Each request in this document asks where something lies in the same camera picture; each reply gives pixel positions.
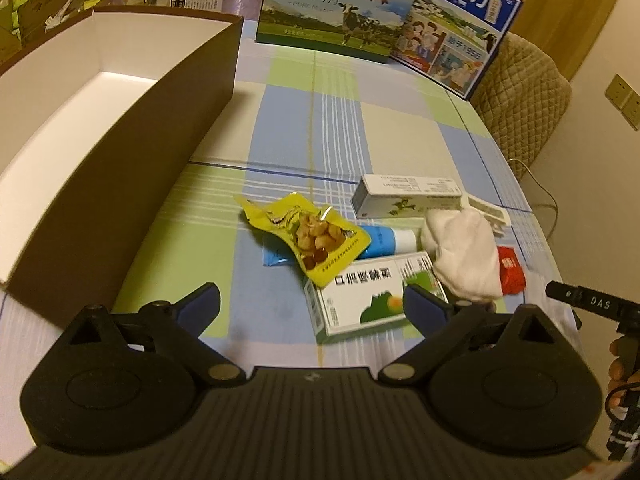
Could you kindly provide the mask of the person's right hand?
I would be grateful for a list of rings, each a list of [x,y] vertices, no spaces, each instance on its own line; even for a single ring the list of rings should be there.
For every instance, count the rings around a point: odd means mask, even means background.
[[[620,337],[610,344],[610,352],[614,356],[614,360],[608,367],[608,377],[610,378],[608,381],[608,393],[611,395],[608,399],[609,408],[617,408],[625,396],[623,390],[613,392],[614,389],[640,382],[639,372],[631,373],[630,367],[626,366],[622,360],[623,352],[620,347],[626,344],[627,340],[627,337]]]

